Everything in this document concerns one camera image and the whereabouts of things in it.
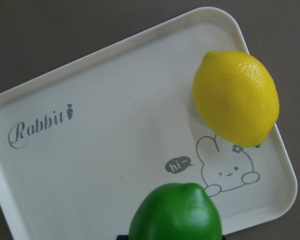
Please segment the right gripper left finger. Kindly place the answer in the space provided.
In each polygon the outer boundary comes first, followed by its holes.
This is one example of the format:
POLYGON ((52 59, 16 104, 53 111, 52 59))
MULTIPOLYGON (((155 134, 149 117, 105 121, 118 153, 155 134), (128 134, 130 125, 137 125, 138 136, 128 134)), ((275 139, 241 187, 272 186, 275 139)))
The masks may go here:
POLYGON ((129 236, 128 235, 118 235, 116 237, 116 240, 129 240, 129 236))

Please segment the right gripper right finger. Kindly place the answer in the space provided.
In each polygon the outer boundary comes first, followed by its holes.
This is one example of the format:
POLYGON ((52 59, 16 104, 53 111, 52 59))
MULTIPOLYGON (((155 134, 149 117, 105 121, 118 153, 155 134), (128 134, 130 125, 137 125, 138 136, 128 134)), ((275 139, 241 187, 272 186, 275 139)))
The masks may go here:
POLYGON ((222 240, 230 240, 230 239, 226 235, 223 235, 222 240))

